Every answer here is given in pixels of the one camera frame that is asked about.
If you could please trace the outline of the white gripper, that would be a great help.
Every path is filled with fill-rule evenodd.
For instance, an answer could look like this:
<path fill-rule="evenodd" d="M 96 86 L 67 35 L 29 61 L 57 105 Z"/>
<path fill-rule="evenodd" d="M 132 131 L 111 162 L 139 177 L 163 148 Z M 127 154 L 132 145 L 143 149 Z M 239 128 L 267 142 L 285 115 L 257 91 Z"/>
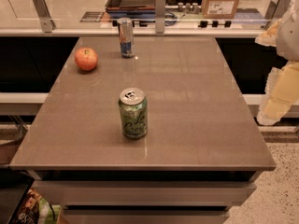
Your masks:
<path fill-rule="evenodd" d="M 273 67 L 267 78 L 257 121 L 270 126 L 280 121 L 299 100 L 299 0 L 291 5 L 281 20 L 258 35 L 255 43 L 277 46 L 277 54 L 289 60 L 281 69 Z"/>

